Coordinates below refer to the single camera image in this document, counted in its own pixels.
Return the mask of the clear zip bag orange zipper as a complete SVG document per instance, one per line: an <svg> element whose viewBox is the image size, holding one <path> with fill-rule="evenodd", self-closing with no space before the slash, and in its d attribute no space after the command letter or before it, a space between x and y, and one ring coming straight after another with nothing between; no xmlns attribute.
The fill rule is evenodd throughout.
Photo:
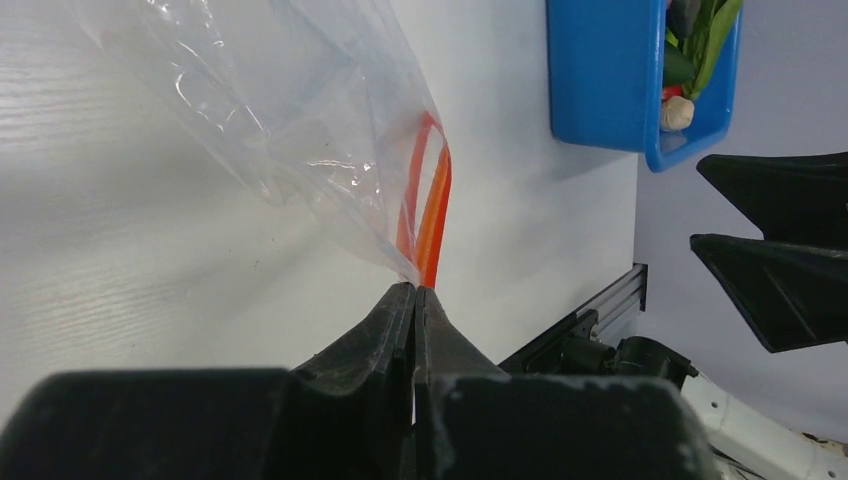
<svg viewBox="0 0 848 480"><path fill-rule="evenodd" d="M387 1L69 1L103 52L244 186L301 196L349 252L436 283L452 182Z"/></svg>

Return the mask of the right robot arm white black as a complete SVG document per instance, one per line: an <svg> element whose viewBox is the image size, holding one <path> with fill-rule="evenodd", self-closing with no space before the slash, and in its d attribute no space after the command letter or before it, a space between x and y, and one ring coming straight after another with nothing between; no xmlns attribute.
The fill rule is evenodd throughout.
<svg viewBox="0 0 848 480"><path fill-rule="evenodd" d="M770 353L847 338L847 156L711 154L698 172L761 238L695 234L692 252ZM723 390L665 345L631 336L611 347L569 333L555 346L566 374L641 375L677 386L725 477L843 479L847 448L793 431Z"/></svg>

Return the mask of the white garlic bulb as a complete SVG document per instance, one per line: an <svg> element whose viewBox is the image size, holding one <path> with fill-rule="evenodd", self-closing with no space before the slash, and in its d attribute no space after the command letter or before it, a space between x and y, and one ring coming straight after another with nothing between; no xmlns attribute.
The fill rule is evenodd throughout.
<svg viewBox="0 0 848 480"><path fill-rule="evenodd" d="M688 128L694 119L695 104L688 98L675 95L661 105L660 129L665 132L679 132Z"/></svg>

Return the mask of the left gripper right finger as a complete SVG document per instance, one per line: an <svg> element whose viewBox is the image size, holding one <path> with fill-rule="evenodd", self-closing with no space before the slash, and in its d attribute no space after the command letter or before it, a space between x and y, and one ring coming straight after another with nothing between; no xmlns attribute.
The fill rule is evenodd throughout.
<svg viewBox="0 0 848 480"><path fill-rule="evenodd" d="M680 391L649 376L511 375L416 293L420 479L715 479Z"/></svg>

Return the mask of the blue plastic bin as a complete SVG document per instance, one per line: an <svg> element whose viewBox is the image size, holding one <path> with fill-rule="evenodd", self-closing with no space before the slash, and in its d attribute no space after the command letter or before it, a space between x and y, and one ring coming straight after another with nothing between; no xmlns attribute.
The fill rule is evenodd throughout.
<svg viewBox="0 0 848 480"><path fill-rule="evenodd" d="M660 128L662 1L550 1L546 6L550 128L565 143L639 153L653 172L711 148L732 119L744 16L680 133Z"/></svg>

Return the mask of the green leafy vegetable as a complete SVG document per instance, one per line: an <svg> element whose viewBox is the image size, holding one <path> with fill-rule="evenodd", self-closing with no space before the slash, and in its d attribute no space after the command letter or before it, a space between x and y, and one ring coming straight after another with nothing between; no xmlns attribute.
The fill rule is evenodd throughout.
<svg viewBox="0 0 848 480"><path fill-rule="evenodd" d="M701 95L743 5L742 0L667 2L664 88L679 87L692 101Z"/></svg>

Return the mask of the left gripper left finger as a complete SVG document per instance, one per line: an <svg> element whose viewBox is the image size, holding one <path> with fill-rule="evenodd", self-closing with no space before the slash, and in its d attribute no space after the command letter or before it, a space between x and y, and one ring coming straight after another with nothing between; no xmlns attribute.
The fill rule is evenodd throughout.
<svg viewBox="0 0 848 480"><path fill-rule="evenodd" d="M391 286L294 369L72 371L1 435L5 479L395 479L411 423L416 298Z"/></svg>

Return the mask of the aluminium table edge rail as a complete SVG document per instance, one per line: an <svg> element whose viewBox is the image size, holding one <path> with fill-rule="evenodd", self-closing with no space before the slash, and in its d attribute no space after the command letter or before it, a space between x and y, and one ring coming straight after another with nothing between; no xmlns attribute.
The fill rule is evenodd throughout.
<svg viewBox="0 0 848 480"><path fill-rule="evenodd" d="M569 344L594 341L614 348L635 334L644 310L648 286L648 266L637 263L598 294L563 317L552 327L499 363L509 374L571 374L580 372L566 358Z"/></svg>

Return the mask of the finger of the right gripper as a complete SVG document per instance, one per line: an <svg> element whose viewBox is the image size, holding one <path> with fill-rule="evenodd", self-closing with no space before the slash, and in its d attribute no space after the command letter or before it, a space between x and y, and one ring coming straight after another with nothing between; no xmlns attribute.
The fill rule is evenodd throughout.
<svg viewBox="0 0 848 480"><path fill-rule="evenodd" d="M690 248L768 352L847 341L845 249L720 234Z"/></svg>
<svg viewBox="0 0 848 480"><path fill-rule="evenodd" d="M847 247L847 154L710 154L698 173L767 241Z"/></svg>

